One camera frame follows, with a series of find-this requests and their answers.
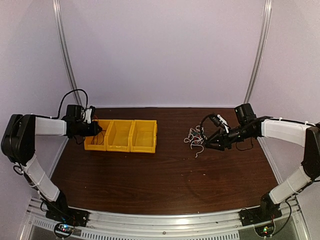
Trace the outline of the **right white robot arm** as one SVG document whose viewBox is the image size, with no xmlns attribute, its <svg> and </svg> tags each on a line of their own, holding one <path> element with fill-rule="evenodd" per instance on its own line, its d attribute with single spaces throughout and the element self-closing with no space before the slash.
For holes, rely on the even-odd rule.
<svg viewBox="0 0 320 240">
<path fill-rule="evenodd" d="M 282 202 L 299 194 L 319 178 L 320 125 L 271 116 L 257 117 L 250 103 L 241 104 L 235 107 L 234 111 L 239 123 L 234 128 L 215 113 L 203 118 L 203 121 L 210 120 L 218 128 L 211 136 L 206 136 L 203 125 L 200 124 L 200 135 L 206 148 L 224 151 L 246 139 L 272 138 L 296 144 L 304 149 L 300 167 L 261 198 L 256 216 L 259 220 L 266 221 Z"/>
</svg>

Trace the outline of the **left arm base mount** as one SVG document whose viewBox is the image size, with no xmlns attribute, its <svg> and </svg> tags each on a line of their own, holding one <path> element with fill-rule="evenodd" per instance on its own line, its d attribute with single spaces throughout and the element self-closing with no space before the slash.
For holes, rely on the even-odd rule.
<svg viewBox="0 0 320 240">
<path fill-rule="evenodd" d="M 58 197 L 56 201 L 44 200 L 43 202 L 47 207 L 46 218 L 74 227 L 87 226 L 89 212 L 69 207 L 65 197 Z"/>
</svg>

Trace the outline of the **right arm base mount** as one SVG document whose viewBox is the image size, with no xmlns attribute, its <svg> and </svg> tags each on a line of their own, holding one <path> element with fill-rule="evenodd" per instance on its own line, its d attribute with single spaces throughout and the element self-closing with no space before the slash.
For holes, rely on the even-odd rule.
<svg viewBox="0 0 320 240">
<path fill-rule="evenodd" d="M 259 206 L 250 209 L 242 208 L 238 213 L 243 227 L 268 222 L 273 217 L 282 216 L 280 204 L 274 203 L 267 193 L 261 197 Z"/>
</svg>

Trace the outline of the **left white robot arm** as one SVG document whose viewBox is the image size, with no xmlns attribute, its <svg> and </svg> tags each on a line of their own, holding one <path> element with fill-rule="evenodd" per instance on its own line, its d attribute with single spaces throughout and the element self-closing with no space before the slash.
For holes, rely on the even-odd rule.
<svg viewBox="0 0 320 240">
<path fill-rule="evenodd" d="M 69 104 L 62 118 L 35 114 L 13 114 L 1 140 L 2 153 L 20 168 L 31 188 L 47 202 L 48 208 L 61 222 L 72 218 L 65 194 L 53 184 L 38 162 L 36 136 L 95 137 L 103 129 L 93 120 L 95 107 Z"/>
</svg>

